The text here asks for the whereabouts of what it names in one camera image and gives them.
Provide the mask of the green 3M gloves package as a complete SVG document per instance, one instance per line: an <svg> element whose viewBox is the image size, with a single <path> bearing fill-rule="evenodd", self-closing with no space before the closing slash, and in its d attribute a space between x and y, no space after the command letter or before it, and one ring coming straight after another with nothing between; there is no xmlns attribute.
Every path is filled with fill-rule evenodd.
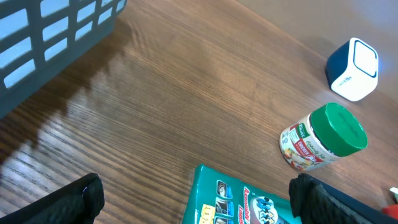
<svg viewBox="0 0 398 224"><path fill-rule="evenodd" d="M300 224L290 202L239 179L199 165L182 223Z"/></svg>

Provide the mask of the white barcode scanner box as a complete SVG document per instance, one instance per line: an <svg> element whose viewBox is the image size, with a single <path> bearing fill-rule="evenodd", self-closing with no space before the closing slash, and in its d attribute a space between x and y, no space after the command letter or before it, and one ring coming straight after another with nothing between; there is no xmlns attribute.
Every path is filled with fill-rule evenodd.
<svg viewBox="0 0 398 224"><path fill-rule="evenodd" d="M359 101L377 87L379 56L363 40L352 37L329 56L325 73L332 91L349 101Z"/></svg>

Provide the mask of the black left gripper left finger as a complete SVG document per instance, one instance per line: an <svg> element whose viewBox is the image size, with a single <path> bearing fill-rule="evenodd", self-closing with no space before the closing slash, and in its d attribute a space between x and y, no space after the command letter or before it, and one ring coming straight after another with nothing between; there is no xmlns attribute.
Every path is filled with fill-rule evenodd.
<svg viewBox="0 0 398 224"><path fill-rule="evenodd" d="M1 218L1 224L93 223L105 204L103 184L90 173Z"/></svg>

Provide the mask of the green lid seasoning jar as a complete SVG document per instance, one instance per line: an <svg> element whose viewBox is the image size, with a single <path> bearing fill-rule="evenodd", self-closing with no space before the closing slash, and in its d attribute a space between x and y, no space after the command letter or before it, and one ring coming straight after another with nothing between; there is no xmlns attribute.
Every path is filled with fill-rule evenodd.
<svg viewBox="0 0 398 224"><path fill-rule="evenodd" d="M288 164L308 171L366 149L368 137L349 110L327 103L283 130L279 146Z"/></svg>

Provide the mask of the grey plastic shopping basket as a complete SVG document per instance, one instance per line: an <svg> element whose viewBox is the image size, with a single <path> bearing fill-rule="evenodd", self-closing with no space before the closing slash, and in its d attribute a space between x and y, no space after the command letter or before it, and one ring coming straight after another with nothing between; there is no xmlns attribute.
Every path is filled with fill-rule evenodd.
<svg viewBox="0 0 398 224"><path fill-rule="evenodd" d="M127 0L1 0L1 116L110 34Z"/></svg>

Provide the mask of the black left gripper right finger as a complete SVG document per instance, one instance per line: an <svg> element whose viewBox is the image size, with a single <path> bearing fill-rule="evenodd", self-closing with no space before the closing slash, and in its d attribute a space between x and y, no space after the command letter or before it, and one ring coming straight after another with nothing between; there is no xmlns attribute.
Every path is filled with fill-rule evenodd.
<svg viewBox="0 0 398 224"><path fill-rule="evenodd" d="M397 219L306 173L290 181L289 197L292 215L302 223L397 224Z"/></svg>

